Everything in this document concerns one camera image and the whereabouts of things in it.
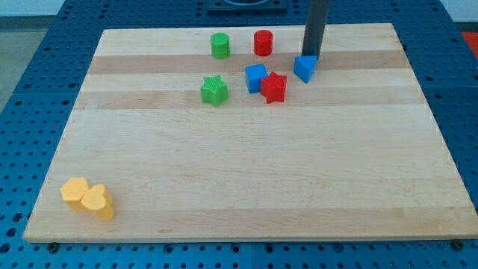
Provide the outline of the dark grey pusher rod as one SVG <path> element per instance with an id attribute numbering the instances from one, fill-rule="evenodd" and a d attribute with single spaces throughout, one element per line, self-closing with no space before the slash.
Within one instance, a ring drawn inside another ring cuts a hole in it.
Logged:
<path id="1" fill-rule="evenodd" d="M 302 41 L 302 56 L 320 56 L 330 0 L 310 0 Z"/>

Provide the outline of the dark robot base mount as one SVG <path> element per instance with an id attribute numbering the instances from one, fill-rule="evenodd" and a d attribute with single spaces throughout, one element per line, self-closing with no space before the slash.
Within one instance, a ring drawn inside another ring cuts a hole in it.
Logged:
<path id="1" fill-rule="evenodd" d="M 207 0 L 209 13 L 285 11 L 288 0 Z"/>

